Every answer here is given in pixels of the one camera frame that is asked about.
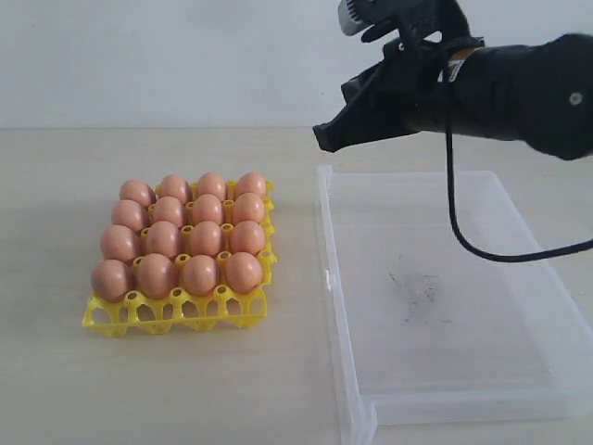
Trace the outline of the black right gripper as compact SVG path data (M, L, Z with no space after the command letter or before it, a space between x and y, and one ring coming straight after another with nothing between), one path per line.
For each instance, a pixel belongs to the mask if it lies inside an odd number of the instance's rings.
M422 41L407 48L400 40L384 46L383 59L341 85L342 110L312 129L320 150L427 131L443 133L459 125L451 44Z

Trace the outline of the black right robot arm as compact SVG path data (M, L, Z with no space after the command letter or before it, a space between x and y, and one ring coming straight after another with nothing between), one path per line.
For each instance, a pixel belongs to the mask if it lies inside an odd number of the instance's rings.
M326 152L418 132L523 141L563 160L592 153L592 38L540 45L386 44L342 85L344 108L313 132Z

